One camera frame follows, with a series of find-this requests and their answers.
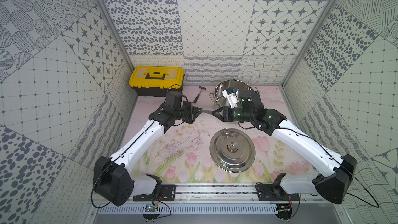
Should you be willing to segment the cream spoon with grey handle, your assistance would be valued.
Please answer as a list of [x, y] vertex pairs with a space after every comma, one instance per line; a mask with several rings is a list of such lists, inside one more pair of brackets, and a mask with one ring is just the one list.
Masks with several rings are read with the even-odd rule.
[[212, 115], [213, 112], [214, 112], [214, 110], [203, 110], [203, 109], [202, 109], [201, 112], [202, 112], [202, 113], [206, 113], [206, 114]]

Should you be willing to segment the stainless steel pot lid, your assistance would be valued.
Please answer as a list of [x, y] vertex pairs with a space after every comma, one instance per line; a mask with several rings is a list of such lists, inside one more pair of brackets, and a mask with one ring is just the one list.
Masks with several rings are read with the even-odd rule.
[[214, 163], [230, 173], [248, 170], [256, 158], [251, 138], [235, 128], [225, 128], [216, 132], [211, 138], [209, 152]]

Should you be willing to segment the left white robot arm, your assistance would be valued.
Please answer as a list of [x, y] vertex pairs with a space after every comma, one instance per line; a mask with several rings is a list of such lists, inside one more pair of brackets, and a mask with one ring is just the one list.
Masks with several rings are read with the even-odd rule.
[[127, 144], [109, 157], [101, 156], [96, 161], [92, 192], [115, 206], [123, 205], [131, 196], [158, 199], [162, 185], [158, 176], [145, 174], [131, 178], [130, 173], [154, 141], [175, 126], [177, 120], [191, 124], [201, 110], [192, 102], [185, 101], [180, 107], [163, 105], [151, 113], [140, 132]]

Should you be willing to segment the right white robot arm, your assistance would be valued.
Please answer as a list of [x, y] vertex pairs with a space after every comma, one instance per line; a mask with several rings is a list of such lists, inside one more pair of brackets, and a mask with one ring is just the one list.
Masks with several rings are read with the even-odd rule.
[[285, 115], [266, 109], [257, 91], [228, 88], [222, 92], [227, 105], [212, 112], [222, 122], [249, 122], [254, 128], [282, 141], [305, 158], [314, 168], [310, 174], [280, 174], [274, 184], [284, 192], [320, 195], [341, 204], [354, 179], [357, 160], [340, 155], [307, 136]]

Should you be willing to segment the yellow black toolbox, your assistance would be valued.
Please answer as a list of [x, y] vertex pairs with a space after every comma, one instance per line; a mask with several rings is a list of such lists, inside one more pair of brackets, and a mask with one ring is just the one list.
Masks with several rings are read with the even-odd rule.
[[138, 96], [165, 97], [170, 91], [182, 92], [184, 70], [178, 67], [137, 66], [129, 85]]

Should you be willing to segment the green circuit board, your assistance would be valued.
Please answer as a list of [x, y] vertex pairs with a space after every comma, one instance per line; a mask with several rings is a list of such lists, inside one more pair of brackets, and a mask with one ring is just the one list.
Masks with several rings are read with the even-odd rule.
[[145, 208], [146, 213], [156, 213], [157, 212], [157, 206], [153, 204], [147, 204]]

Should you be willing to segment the right small circuit board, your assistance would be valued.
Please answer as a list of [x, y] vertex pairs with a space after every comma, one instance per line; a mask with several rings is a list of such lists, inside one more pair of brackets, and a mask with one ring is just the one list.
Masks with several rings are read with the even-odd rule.
[[289, 204], [277, 204], [276, 216], [281, 220], [289, 220], [292, 216], [292, 206]]

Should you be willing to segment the white perforated vent strip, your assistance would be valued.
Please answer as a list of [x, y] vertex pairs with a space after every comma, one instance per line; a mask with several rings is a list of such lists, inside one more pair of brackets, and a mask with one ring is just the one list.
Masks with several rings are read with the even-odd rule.
[[[100, 214], [116, 215], [116, 214], [147, 214], [148, 207], [151, 204], [127, 204], [124, 206], [107, 206], [100, 209]], [[277, 214], [277, 206], [270, 203], [248, 203], [248, 204], [160, 204], [156, 214], [166, 215], [183, 215], [183, 214]]]

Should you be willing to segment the black handled claw hammer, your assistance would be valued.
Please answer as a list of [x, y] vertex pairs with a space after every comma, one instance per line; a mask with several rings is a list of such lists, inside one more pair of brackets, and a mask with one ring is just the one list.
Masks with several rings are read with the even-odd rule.
[[199, 93], [197, 94], [196, 98], [194, 99], [193, 103], [197, 103], [197, 101], [198, 101], [198, 99], [199, 99], [201, 93], [202, 93], [203, 91], [206, 91], [206, 90], [207, 90], [207, 89], [206, 89], [205, 87], [203, 87], [203, 86], [200, 86], [199, 89], [200, 89], [200, 91], [199, 91]]

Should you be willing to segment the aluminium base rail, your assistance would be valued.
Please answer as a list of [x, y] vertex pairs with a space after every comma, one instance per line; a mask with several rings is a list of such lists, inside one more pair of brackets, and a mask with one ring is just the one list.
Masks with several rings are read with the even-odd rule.
[[[162, 183], [155, 185], [154, 189], [139, 189], [139, 186], [133, 183], [123, 184], [121, 186], [111, 186], [110, 184], [100, 186], [95, 184], [92, 187], [91, 192], [97, 193], [101, 197], [105, 198], [109, 203], [116, 206], [121, 206], [133, 200], [134, 196], [139, 195], [150, 195], [154, 192], [157, 186]], [[188, 201], [191, 198], [217, 198], [220, 199], [222, 196], [231, 195], [236, 198], [237, 196], [243, 195], [249, 198], [254, 198], [258, 200], [258, 195], [255, 189], [255, 184], [204, 184], [204, 183], [194, 183], [194, 184], [176, 184], [176, 195], [174, 201]]]

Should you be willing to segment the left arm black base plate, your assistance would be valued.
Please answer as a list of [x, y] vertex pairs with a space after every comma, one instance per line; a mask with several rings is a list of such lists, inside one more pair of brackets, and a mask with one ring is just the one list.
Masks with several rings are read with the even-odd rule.
[[154, 192], [150, 195], [139, 195], [134, 196], [134, 202], [151, 202], [160, 200], [162, 202], [172, 202], [175, 200], [176, 185], [173, 184], [161, 184], [157, 186]]

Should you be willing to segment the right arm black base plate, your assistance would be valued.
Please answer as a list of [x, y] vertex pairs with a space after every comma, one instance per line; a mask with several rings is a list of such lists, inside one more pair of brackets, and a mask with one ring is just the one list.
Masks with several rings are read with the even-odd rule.
[[273, 186], [272, 184], [256, 183], [255, 189], [258, 195], [258, 200], [261, 202], [289, 202], [298, 201], [300, 199], [299, 194], [290, 195], [280, 186]]

